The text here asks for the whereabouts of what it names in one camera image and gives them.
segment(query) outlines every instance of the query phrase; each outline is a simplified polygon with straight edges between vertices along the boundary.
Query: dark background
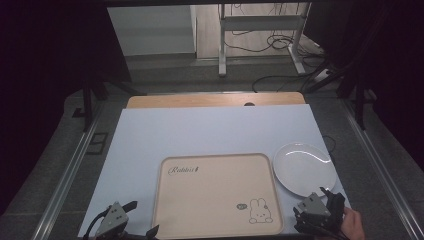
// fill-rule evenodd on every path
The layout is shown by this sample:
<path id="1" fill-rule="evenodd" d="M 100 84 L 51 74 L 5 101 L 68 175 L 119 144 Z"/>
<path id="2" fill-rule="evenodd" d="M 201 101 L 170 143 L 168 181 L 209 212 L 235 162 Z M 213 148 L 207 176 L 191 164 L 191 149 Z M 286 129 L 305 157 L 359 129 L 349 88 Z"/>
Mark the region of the dark background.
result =
<path id="1" fill-rule="evenodd" d="M 424 170 L 424 3 L 384 2 L 394 5 L 358 76 L 377 97 L 374 111 Z M 334 67 L 342 68 L 369 34 L 379 7 L 378 1 L 313 3 L 304 34 L 325 49 Z"/>
<path id="2" fill-rule="evenodd" d="M 31 172 L 67 96 L 97 72 L 129 81 L 107 9 L 96 4 L 0 3 L 0 211 Z"/>

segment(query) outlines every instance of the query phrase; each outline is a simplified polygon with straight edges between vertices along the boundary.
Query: tray rim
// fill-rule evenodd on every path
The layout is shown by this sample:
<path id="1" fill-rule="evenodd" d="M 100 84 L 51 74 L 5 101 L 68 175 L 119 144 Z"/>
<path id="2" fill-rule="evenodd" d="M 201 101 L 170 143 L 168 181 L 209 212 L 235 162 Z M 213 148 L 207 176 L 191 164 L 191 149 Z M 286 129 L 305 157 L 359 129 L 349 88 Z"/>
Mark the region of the tray rim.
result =
<path id="1" fill-rule="evenodd" d="M 284 222 L 284 218 L 283 218 L 283 209 L 281 208 L 281 202 L 280 202 L 280 197 L 279 194 L 277 193 L 277 184 L 276 181 L 278 181 L 278 179 L 276 179 L 275 173 L 274 173 L 274 169 L 273 169 L 273 165 L 271 160 L 269 159 L 269 157 L 267 155 L 265 155 L 264 153 L 259 153 L 259 152 L 252 152 L 252 153 L 231 153 L 231 154 L 209 154 L 209 155 L 189 155 L 189 156 L 169 156 L 166 157 L 165 159 L 162 160 L 160 167 L 159 167 L 159 171 L 158 171 L 158 177 L 157 177 L 157 184 L 156 184 L 156 193 L 155 193 L 155 201 L 154 201 L 154 209 L 153 209 L 153 216 L 152 216 L 152 227 L 155 227 L 158 224 L 155 224 L 156 221 L 156 213 L 157 213 L 157 207 L 158 207 L 158 194 L 159 194 L 159 186 L 160 186 L 160 181 L 161 181 L 161 173 L 162 173 L 162 168 L 164 166 L 164 164 L 170 160 L 178 160 L 178 159 L 197 159 L 197 158 L 217 158 L 217 157 L 240 157 L 240 156 L 261 156 L 262 158 L 265 158 L 266 162 L 267 162 L 267 166 L 268 166 L 268 172 L 269 175 L 271 176 L 271 182 L 272 182 L 272 188 L 274 189 L 274 195 L 275 195 L 275 200 L 277 203 L 277 211 L 278 211 L 278 218 L 280 220 L 281 226 L 278 230 L 278 232 L 276 231 L 275 233 L 270 233 L 270 234 L 257 234 L 257 235 L 252 235 L 252 234 L 234 234 L 234 235 L 225 235 L 225 236 L 213 236 L 213 235 L 203 235 L 203 236 L 185 236 L 185 237 L 172 237 L 172 238 L 161 238 L 161 239 L 197 239 L 197 238 L 214 238 L 214 237 L 247 237 L 247 236 L 272 236 L 272 235 L 277 235 L 280 234 L 284 228 L 285 228 L 285 222 Z"/>

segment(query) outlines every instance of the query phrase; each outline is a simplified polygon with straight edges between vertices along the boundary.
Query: human hand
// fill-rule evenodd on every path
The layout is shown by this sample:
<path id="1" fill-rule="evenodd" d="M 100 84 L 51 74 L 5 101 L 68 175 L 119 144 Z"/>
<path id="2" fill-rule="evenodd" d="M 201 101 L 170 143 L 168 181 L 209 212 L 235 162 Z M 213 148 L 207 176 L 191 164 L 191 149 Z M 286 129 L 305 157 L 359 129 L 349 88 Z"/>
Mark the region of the human hand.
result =
<path id="1" fill-rule="evenodd" d="M 340 230 L 350 240 L 364 240 L 365 233 L 362 228 L 361 214 L 348 207 L 344 208 L 344 219 Z"/>

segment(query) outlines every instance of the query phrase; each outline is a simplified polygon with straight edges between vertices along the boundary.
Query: wooden board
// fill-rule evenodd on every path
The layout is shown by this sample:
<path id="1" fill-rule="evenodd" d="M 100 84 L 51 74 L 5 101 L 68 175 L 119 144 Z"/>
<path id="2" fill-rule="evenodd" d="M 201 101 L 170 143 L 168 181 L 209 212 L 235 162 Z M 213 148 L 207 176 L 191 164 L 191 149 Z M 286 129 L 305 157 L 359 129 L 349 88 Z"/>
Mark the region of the wooden board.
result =
<path id="1" fill-rule="evenodd" d="M 248 103 L 305 104 L 305 99 L 298 92 L 156 95 L 132 97 L 127 108 L 220 107 L 244 106 Z"/>

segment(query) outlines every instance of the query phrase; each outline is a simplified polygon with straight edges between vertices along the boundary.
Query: beige tray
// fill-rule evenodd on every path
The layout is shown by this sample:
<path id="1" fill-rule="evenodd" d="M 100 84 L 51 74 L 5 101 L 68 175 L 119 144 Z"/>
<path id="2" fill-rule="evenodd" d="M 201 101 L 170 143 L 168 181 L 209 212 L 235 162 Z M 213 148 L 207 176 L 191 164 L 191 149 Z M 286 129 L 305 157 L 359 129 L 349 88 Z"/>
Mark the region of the beige tray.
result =
<path id="1" fill-rule="evenodd" d="M 279 234 L 283 220 L 268 158 L 165 159 L 153 215 L 158 224 L 158 239 Z"/>

